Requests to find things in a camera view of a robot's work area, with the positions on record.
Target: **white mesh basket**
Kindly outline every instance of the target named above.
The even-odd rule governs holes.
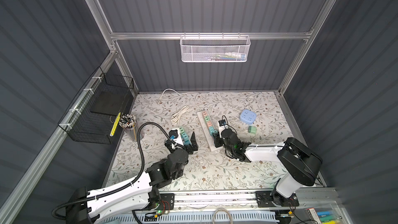
[[[183,62],[246,62],[250,38],[187,38],[181,36],[181,60]]]

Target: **gray corrugated wall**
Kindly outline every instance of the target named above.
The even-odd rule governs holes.
[[[324,0],[99,0],[113,32],[308,31]]]
[[[84,0],[0,0],[0,205],[108,52]],[[27,202],[36,211],[31,208],[27,214],[24,207],[21,215],[40,215],[44,204],[67,200],[55,202],[56,190],[73,191],[84,185],[78,180],[78,185],[70,183],[76,178],[67,171],[72,164],[77,165],[72,167],[75,173],[90,173],[84,175],[85,180],[102,180],[112,149],[66,140]],[[90,164],[97,163],[100,169],[91,168]]]
[[[140,91],[278,89],[302,40],[253,40],[247,62],[181,61],[177,40],[119,40]]]
[[[99,0],[113,32],[304,32],[325,0]],[[302,41],[252,40],[245,63],[183,63],[178,41],[118,41],[140,91],[278,89]]]
[[[338,0],[285,97],[358,224],[396,223],[398,0]]]

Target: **wire mesh basket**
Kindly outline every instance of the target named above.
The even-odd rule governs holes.
[[[69,111],[73,112],[72,117],[68,123],[59,122],[59,127],[67,132],[73,141],[99,144],[118,142],[122,128],[115,128],[112,132],[114,121],[119,112],[121,116],[130,111],[134,98],[133,88],[133,78],[103,73],[92,87],[83,89],[86,91],[83,100],[74,109],[68,108],[61,119]],[[101,105],[98,107],[98,101],[104,101],[103,97],[106,96],[118,97],[119,104],[113,105],[107,112],[102,112]]]
[[[181,60],[183,62],[246,62],[250,48],[249,36],[238,38],[181,36]]]

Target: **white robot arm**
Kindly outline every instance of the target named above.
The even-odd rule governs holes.
[[[142,125],[158,124],[147,122]],[[182,145],[181,135],[172,130],[167,135],[166,147],[171,154],[166,159],[154,163],[145,172],[143,166],[138,178],[132,178],[102,189],[87,191],[85,187],[77,189],[67,203],[57,206],[52,215],[66,220],[67,224],[97,224],[116,214],[138,209],[154,209],[162,201],[160,188],[169,185],[173,179],[182,176],[183,169],[188,163],[188,152]],[[241,142],[235,132],[223,126],[218,132],[213,132],[216,147],[224,146],[228,157],[241,162],[275,161],[281,162],[288,173],[280,179],[271,193],[269,201],[276,206],[286,206],[292,194],[303,185],[312,186],[322,164],[322,159],[295,138],[288,138],[285,142],[267,145],[256,145]],[[191,141],[196,144],[195,135]],[[144,162],[140,143],[138,143],[142,162]],[[66,216],[57,214],[61,208],[66,208]]]
[[[229,155],[241,162],[281,162],[287,169],[271,192],[269,200],[277,206],[286,205],[292,194],[302,186],[313,186],[322,164],[322,158],[295,138],[276,144],[252,144],[241,142],[224,120],[218,122],[213,134],[216,147],[224,146]]]

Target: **black wire basket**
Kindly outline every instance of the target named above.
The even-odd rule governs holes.
[[[114,128],[118,115],[129,113],[134,99],[133,78],[102,73],[89,89],[83,89],[85,96],[81,103],[71,109],[78,93],[64,113],[72,111],[68,123],[58,123],[68,136],[77,142],[112,144],[118,142],[122,128]]]

